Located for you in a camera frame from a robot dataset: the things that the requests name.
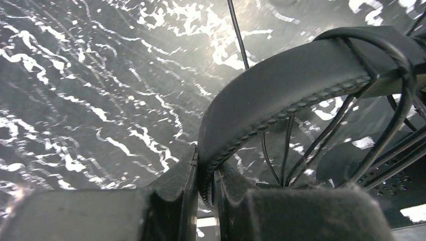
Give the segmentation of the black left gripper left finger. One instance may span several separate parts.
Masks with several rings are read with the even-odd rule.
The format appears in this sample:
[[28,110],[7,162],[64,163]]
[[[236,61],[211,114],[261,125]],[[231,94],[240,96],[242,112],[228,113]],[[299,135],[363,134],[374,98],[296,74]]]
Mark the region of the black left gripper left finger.
[[56,190],[14,202],[1,240],[195,240],[195,145],[143,188]]

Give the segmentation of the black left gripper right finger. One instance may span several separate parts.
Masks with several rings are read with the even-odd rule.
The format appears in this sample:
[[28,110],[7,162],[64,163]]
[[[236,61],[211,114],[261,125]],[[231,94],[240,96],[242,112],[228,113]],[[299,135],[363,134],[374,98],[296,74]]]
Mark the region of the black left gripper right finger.
[[260,189],[230,165],[214,172],[221,240],[393,240],[378,203],[358,186]]

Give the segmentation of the black headphones with cable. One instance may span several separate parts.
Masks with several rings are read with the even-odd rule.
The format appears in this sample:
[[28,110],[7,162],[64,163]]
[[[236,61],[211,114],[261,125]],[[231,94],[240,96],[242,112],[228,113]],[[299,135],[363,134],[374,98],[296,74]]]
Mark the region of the black headphones with cable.
[[[392,228],[423,225],[403,214],[425,204],[425,128],[414,130],[395,145],[391,141],[411,105],[425,105],[425,32],[401,34],[390,26],[344,27],[328,30],[311,43],[276,54],[231,81],[212,101],[198,135],[199,193],[213,207],[217,169],[244,144],[281,121],[322,101],[345,97],[336,116],[305,150],[288,174],[284,189],[313,189],[330,182],[336,188],[361,180],[379,195]],[[394,115],[371,150],[350,158],[342,174],[338,162],[326,158],[318,178],[298,184],[328,140],[337,132],[354,99],[385,96]]]

